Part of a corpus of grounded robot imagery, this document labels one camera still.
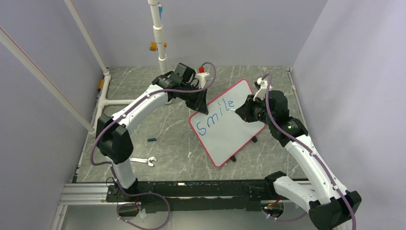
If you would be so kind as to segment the pink framed whiteboard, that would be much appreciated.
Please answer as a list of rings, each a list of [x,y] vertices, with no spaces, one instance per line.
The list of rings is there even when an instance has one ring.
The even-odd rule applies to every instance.
[[[196,112],[189,118],[192,130],[215,167],[222,167],[265,128],[261,122],[243,121],[234,112],[250,94],[248,80],[242,79],[208,104],[208,115]]]

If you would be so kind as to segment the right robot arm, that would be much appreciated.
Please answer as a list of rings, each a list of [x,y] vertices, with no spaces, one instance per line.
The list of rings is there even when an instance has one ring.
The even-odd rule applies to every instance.
[[[245,122],[262,122],[271,135],[298,162],[312,185],[307,189],[283,172],[274,172],[264,179],[264,194],[270,199],[285,197],[309,215],[318,230],[345,230],[351,221],[356,229],[355,213],[361,204],[357,191],[347,187],[327,167],[313,145],[303,123],[290,116],[288,100],[281,91],[270,91],[264,99],[247,96],[235,110]]]

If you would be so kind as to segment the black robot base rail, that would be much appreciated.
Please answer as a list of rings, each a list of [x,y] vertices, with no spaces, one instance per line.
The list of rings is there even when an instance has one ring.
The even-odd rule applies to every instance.
[[[108,203],[138,203],[148,213],[158,211],[234,210],[260,211],[284,199],[266,188],[264,179],[209,181],[140,181],[123,193],[108,185]]]

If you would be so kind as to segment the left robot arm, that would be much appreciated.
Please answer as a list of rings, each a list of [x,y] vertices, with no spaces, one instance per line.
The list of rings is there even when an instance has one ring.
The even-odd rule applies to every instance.
[[[96,138],[91,149],[106,158],[114,181],[120,185],[119,196],[132,201],[138,193],[138,179],[130,163],[134,146],[131,133],[151,113],[172,99],[181,99],[198,113],[208,114],[207,89],[214,83],[216,73],[200,66],[198,70],[179,63],[173,71],[155,77],[148,88],[124,109],[113,115],[102,114],[96,125]]]

